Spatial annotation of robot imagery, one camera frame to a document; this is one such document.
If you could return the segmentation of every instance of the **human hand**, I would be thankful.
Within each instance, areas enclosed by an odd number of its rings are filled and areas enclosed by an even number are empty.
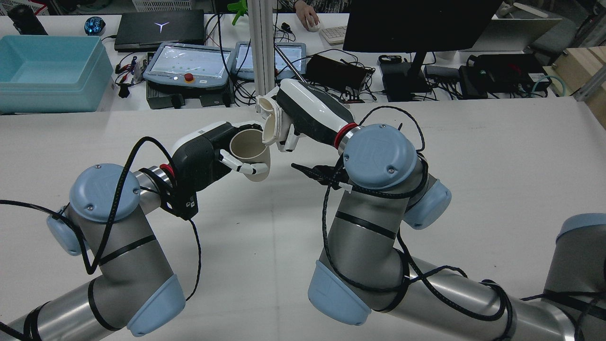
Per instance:
[[[295,11],[297,18],[299,18],[303,27],[308,31],[310,31],[310,27],[317,26],[320,23],[316,11],[303,0],[295,2]]]

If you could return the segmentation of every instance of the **sticker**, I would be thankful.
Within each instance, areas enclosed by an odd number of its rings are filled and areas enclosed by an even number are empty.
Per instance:
[[[539,79],[541,79],[545,76],[544,73],[529,73],[528,75],[529,75],[530,79],[533,80],[533,82],[538,82]]]

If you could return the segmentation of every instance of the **red ring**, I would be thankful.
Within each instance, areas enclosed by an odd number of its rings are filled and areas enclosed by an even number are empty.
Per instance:
[[[170,176],[172,176],[173,179],[175,178],[175,172],[173,171],[173,168],[170,165],[163,163],[163,164],[160,165],[159,168],[162,169],[165,172],[169,172]]]
[[[341,130],[339,130],[337,136],[335,137],[335,144],[333,145],[333,147],[339,149],[339,143],[341,143],[341,140],[343,140],[345,134],[347,134],[350,130],[354,129],[357,126],[358,124],[354,122],[346,124],[343,128],[341,128]]]

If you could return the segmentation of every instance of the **light blue joint cap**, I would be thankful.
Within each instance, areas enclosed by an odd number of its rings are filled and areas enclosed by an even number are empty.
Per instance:
[[[572,217],[566,219],[562,225],[562,230],[560,230],[560,234],[556,238],[556,241],[558,241],[558,239],[566,232],[596,225],[606,225],[605,213],[585,213],[573,215]]]
[[[320,312],[348,325],[364,324],[371,313],[370,308],[319,260],[307,297]]]
[[[65,250],[70,255],[81,255],[82,251],[80,250],[80,244],[78,243],[78,238],[72,229],[70,229],[67,225],[63,223],[61,220],[55,220],[52,216],[48,216],[46,218],[46,225],[50,230],[50,233],[53,234],[55,239],[63,250]],[[84,246],[86,250],[89,249],[88,243],[85,241]]]
[[[172,275],[143,304],[126,328],[136,336],[143,336],[174,319],[185,308],[185,296],[177,275]]]
[[[373,124],[356,132],[345,145],[343,163],[351,180],[368,189],[386,189],[415,169],[415,147],[392,126]]]
[[[404,214],[403,220],[415,230],[424,229],[446,211],[452,197],[450,190],[436,180],[419,202]]]
[[[107,222],[122,170],[123,167],[117,164],[103,163],[83,171],[70,190],[70,207],[88,220]],[[140,193],[139,181],[134,174],[128,172],[116,221],[127,217],[137,208]]]

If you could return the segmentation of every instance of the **laptop logo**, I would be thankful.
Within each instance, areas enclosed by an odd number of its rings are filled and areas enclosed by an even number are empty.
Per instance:
[[[164,25],[166,25],[166,24],[169,24],[169,23],[170,23],[170,21],[167,21],[167,22],[165,22],[165,23],[163,23],[163,24],[158,24],[157,22],[154,22],[154,24],[156,24],[156,25],[160,26],[160,33],[162,33],[162,28],[163,28],[163,26],[164,26]]]

